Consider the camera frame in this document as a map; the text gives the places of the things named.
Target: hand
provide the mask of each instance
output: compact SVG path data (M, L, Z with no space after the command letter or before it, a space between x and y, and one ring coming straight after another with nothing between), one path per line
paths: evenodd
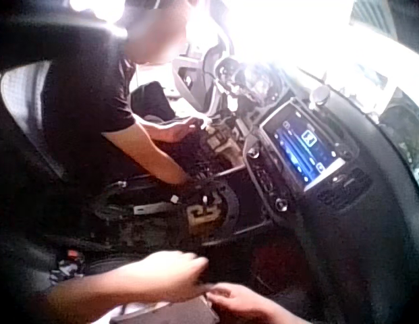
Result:
M206 297L214 304L243 317L262 319L269 324L307 324L272 300L233 283L214 285Z
M113 270L109 275L127 294L138 295L140 302L181 302L208 290L208 286L198 283L207 265L206 258L194 253L162 251Z
M184 121L166 126L163 130L163 142L176 143L183 140L188 134L199 129L203 120L197 117L190 117Z

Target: black t-shirt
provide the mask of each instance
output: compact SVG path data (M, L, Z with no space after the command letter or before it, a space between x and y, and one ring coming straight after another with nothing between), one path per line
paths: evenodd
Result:
M79 56L52 62L42 93L43 130L68 176L98 189L142 170L103 137L134 123L128 87L136 71L122 46L88 46Z

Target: man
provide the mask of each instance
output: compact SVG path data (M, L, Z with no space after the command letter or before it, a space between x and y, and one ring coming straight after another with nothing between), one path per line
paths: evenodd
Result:
M197 129L196 118L159 126L128 105L136 64L171 61L186 41L192 3L161 0L128 28L122 44L84 40L77 57L51 64L43 90L43 129L68 176L98 190L146 170L169 184L186 172L153 142L176 143Z
M193 253L163 251L107 273L72 279L42 299L48 321L88 323L131 302L181 302L205 292L214 304L239 316L270 324L305 324L303 319L247 287L232 283L202 285L208 260Z

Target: touchscreen display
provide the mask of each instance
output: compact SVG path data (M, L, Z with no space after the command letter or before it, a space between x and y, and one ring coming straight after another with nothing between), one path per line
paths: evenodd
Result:
M305 186L319 176L325 177L328 168L336 160L341 160L308 120L295 109L292 109L273 136Z

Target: windshield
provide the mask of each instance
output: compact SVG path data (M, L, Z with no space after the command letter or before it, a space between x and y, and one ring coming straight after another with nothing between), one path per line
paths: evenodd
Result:
M381 128L419 185L415 1L225 2L238 57L298 66L324 80Z

